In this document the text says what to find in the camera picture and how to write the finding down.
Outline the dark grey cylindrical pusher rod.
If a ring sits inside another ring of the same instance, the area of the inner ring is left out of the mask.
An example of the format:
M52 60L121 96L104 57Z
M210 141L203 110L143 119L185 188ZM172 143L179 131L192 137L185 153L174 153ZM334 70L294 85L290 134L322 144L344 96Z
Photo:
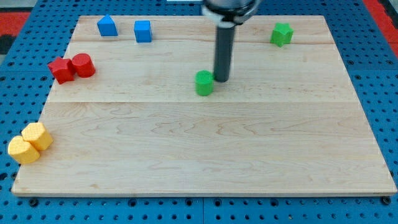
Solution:
M217 82L227 82L231 68L235 26L216 28L215 57L213 73Z

